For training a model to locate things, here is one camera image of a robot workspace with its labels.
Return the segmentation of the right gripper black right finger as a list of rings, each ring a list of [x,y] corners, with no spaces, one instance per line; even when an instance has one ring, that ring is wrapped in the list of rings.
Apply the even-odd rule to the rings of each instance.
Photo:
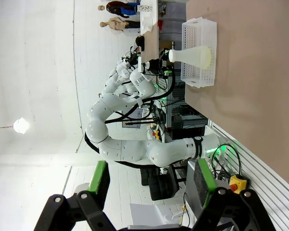
[[[217,186],[205,159],[195,163],[194,182],[202,210],[192,230],[222,231],[229,226],[236,231],[275,230],[257,193],[245,189],[237,194]]]

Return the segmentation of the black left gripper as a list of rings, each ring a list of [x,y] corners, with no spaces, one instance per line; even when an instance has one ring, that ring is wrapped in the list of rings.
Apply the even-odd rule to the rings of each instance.
[[[162,70],[163,77],[173,76],[173,68],[167,67],[162,69],[161,63],[171,63],[169,61],[169,49],[163,49],[160,52],[160,59],[151,59],[147,62],[147,70],[152,73],[158,73]]]

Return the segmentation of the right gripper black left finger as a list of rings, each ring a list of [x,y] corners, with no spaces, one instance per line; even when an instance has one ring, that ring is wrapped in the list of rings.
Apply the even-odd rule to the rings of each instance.
[[[108,163],[98,161],[86,190],[69,198],[61,194],[48,198],[34,230],[71,231],[77,222],[86,221],[92,231],[114,231],[114,225],[103,212],[109,184]]]

